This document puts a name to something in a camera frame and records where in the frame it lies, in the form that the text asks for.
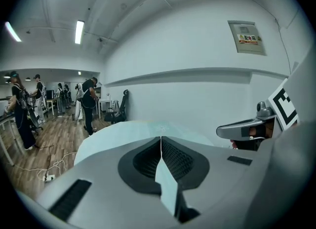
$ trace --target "black chair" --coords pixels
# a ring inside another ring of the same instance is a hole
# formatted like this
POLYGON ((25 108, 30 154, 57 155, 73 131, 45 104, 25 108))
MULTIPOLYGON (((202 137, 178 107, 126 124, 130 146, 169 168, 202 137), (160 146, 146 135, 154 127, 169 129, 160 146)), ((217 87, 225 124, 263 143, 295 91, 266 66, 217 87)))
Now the black chair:
POLYGON ((111 124, 116 124, 119 122, 124 122, 126 120, 125 103, 128 99, 128 89, 123 92, 124 96, 122 98, 122 103, 119 107, 119 112, 115 112, 113 108, 109 108, 112 111, 105 114, 104 121, 111 122, 111 124))

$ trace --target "wooden floor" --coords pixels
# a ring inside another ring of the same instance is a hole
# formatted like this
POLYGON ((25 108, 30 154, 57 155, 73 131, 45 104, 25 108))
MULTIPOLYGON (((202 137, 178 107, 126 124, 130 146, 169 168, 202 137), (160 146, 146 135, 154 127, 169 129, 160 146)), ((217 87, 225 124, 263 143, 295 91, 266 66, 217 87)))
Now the wooden floor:
MULTIPOLYGON (((43 131, 39 131, 39 135, 35 135, 35 138, 38 147, 54 145, 50 148, 50 160, 49 148, 33 148, 30 151, 25 151, 24 155, 21 155, 14 146, 14 140, 8 126, 9 123, 5 124, 5 131, 0 126, 1 137, 15 165, 26 169, 46 169, 47 167, 52 167, 55 162, 60 161, 64 155, 77 152, 82 141, 88 137, 88 133, 83 128, 83 121, 80 121, 77 125, 76 122, 72 120, 71 116, 74 110, 75 107, 67 110, 63 117, 56 116, 57 110, 55 110, 55 116, 52 115, 51 111, 48 114, 48 117, 45 114, 46 123, 43 125, 43 131)), ((99 119, 98 115, 94 115, 93 119, 92 125, 93 127, 97 127, 98 130, 110 125, 103 120, 102 116, 101 119, 99 119)), ((12 127, 19 144, 23 147, 21 137, 14 123, 12 124, 12 127)), ((67 170, 74 166, 75 157, 76 154, 70 154, 64 158, 67 170)), ((33 199, 43 191, 45 183, 37 177, 39 170, 29 172, 16 166, 12 167, 8 164, 2 149, 0 149, 0 159, 13 186, 17 190, 22 191, 33 199)), ((59 167, 61 169, 61 174, 63 174, 65 169, 62 162, 59 164, 59 167)), ((55 175, 55 177, 58 178, 60 175, 59 169, 56 167, 52 168, 49 170, 49 174, 55 175)), ((45 171, 42 171, 39 174, 39 177, 42 178, 44 175, 45 171)))

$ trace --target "office chair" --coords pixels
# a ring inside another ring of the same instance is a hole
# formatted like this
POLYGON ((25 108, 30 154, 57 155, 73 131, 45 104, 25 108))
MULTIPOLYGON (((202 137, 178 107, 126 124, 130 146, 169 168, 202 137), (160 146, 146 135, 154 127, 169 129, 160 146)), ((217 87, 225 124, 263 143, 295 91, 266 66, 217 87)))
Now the office chair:
POLYGON ((122 98, 122 103, 119 107, 119 110, 114 111, 113 107, 109 108, 112 111, 105 114, 104 121, 111 122, 111 124, 116 124, 119 122, 126 121, 125 103, 126 103, 126 100, 128 99, 128 89, 126 89, 123 92, 123 94, 124 96, 122 98))

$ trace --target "power strip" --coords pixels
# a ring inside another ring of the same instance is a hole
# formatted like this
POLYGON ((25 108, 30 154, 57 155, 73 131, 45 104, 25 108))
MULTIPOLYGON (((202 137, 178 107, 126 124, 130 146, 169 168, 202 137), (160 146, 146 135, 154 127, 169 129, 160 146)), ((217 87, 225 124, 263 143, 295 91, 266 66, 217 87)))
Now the power strip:
POLYGON ((43 182, 46 182, 46 183, 51 182, 54 179, 55 179, 55 175, 48 175, 46 180, 45 180, 45 176, 43 176, 43 182))

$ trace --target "fluorescent light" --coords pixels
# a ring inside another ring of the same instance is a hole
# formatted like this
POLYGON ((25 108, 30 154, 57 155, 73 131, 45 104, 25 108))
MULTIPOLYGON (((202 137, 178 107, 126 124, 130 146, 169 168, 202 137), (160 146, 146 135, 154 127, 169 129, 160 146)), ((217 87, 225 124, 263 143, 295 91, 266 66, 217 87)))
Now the fluorescent light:
POLYGON ((11 34, 11 36, 17 41, 17 42, 21 42, 21 39, 19 38, 19 36, 15 33, 14 29, 12 28, 12 26, 10 25, 9 22, 6 22, 5 24, 6 29, 9 31, 9 33, 11 34))
POLYGON ((81 21, 81 20, 77 21, 76 38, 75 38, 75 43, 76 44, 80 44, 81 34, 82 34, 82 30, 83 30, 83 25, 84 25, 84 21, 81 21))

